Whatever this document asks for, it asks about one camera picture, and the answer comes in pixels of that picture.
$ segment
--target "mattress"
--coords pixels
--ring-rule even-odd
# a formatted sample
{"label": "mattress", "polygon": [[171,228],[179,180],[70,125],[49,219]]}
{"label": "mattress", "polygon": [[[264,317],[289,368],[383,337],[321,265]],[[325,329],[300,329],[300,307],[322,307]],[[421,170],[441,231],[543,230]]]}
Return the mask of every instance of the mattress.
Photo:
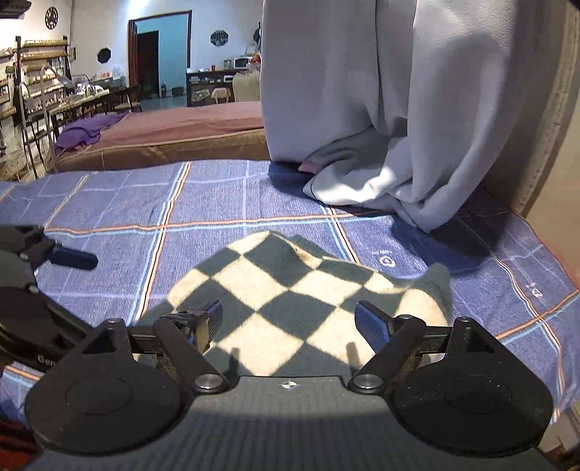
{"label": "mattress", "polygon": [[98,143],[61,154],[57,167],[59,172],[129,170],[233,158],[270,158],[260,102],[131,113],[105,129]]}
{"label": "mattress", "polygon": [[[244,160],[61,173],[0,182],[0,223],[44,225],[99,257],[91,272],[49,263],[37,272],[44,292],[91,325],[134,323],[192,267],[256,231],[300,235],[393,277],[440,262],[452,275],[453,316],[473,317],[524,361],[548,385],[554,417],[580,398],[580,295],[525,221],[477,191],[427,235],[396,216],[323,206],[303,194],[307,179],[294,165]],[[23,419],[38,377],[19,364],[5,369],[5,414]]]}

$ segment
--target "wall decoration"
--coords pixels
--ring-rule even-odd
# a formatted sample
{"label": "wall decoration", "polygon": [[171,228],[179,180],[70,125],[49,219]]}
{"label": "wall decoration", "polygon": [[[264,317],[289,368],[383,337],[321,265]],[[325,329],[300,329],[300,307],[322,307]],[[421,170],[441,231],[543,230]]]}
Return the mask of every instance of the wall decoration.
{"label": "wall decoration", "polygon": [[224,30],[214,31],[210,37],[210,41],[216,47],[221,47],[229,41],[230,37]]}
{"label": "wall decoration", "polygon": [[97,61],[99,64],[106,64],[111,59],[111,49],[103,48],[97,54]]}
{"label": "wall decoration", "polygon": [[44,15],[44,23],[46,27],[50,30],[54,30],[56,25],[59,23],[59,11],[56,7],[51,6]]}

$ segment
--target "metal screw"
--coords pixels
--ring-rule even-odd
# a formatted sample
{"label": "metal screw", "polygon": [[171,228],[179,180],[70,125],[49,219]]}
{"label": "metal screw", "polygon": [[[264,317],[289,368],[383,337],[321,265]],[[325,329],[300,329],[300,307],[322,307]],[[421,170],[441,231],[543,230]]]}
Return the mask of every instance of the metal screw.
{"label": "metal screw", "polygon": [[223,384],[223,379],[221,376],[214,375],[212,373],[198,376],[195,379],[195,385],[203,389],[204,391],[210,392],[214,389],[219,388]]}
{"label": "metal screw", "polygon": [[383,380],[376,375],[358,375],[353,379],[355,386],[360,389],[375,389],[383,385]]}

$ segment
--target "wooden chair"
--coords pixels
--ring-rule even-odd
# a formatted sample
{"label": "wooden chair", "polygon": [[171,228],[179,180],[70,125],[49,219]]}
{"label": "wooden chair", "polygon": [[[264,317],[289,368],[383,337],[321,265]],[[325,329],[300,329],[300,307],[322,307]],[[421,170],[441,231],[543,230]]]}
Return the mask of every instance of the wooden chair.
{"label": "wooden chair", "polygon": [[127,95],[129,103],[121,103],[115,106],[116,112],[123,111],[135,111],[139,110],[141,113],[143,109],[141,108],[141,102],[139,101],[139,92],[141,91],[141,85],[133,85],[125,90],[122,90],[123,95]]}

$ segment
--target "green and cream checkered fabric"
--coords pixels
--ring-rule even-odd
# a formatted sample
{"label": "green and cream checkered fabric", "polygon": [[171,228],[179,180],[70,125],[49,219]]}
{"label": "green and cream checkered fabric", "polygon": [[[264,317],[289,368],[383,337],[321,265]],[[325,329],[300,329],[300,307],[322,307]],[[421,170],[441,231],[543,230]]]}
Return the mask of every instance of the green and cream checkered fabric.
{"label": "green and cream checkered fabric", "polygon": [[428,325],[452,321],[442,265],[417,280],[399,280],[333,258],[302,237],[260,232],[188,272],[139,323],[216,299],[224,306],[223,324],[206,358],[241,375],[350,376],[374,354],[354,325],[361,300]]}

